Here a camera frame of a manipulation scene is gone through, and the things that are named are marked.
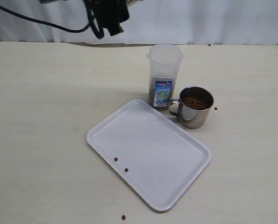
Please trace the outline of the clear plastic container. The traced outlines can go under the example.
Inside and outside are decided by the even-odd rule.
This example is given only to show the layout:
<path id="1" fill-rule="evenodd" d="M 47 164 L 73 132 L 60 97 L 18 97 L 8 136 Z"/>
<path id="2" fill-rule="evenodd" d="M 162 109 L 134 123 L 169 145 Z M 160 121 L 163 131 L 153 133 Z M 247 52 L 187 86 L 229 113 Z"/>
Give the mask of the clear plastic container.
<path id="1" fill-rule="evenodd" d="M 146 57 L 150 61 L 149 105 L 166 110 L 174 93 L 183 54 L 175 45 L 158 44 L 150 48 Z"/>

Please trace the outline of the white curtain backdrop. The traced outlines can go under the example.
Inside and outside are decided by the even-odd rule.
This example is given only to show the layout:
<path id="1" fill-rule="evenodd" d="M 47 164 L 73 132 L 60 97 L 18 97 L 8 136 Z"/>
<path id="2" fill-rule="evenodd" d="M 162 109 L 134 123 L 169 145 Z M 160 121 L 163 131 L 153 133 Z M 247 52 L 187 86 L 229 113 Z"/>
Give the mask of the white curtain backdrop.
<path id="1" fill-rule="evenodd" d="M 0 41 L 278 45 L 278 0 L 142 0 L 123 32 L 72 34 L 0 10 Z"/>

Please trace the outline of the right steel mug with pellets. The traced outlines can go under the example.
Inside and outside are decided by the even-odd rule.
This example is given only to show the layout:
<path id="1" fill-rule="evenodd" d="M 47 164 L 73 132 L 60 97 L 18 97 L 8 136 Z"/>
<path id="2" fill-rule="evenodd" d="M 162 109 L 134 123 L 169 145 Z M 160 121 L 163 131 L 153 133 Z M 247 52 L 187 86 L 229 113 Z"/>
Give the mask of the right steel mug with pellets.
<path id="1" fill-rule="evenodd" d="M 182 98 L 196 96 L 206 103 L 207 109 L 193 110 L 182 103 Z M 178 99 L 171 99 L 168 104 L 169 113 L 178 119 L 179 124 L 189 129 L 202 127 L 207 119 L 210 109 L 214 105 L 213 95 L 206 89 L 198 86 L 184 88 Z"/>

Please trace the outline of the white rectangular plastic tray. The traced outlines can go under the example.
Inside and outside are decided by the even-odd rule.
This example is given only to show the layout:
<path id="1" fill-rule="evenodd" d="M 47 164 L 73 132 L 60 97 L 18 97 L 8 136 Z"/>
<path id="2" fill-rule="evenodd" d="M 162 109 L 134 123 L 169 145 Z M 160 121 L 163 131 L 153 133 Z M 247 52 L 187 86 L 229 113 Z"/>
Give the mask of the white rectangular plastic tray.
<path id="1" fill-rule="evenodd" d="M 86 140 L 159 212 L 171 209 L 211 161 L 204 144 L 140 99 L 129 101 L 92 128 Z"/>

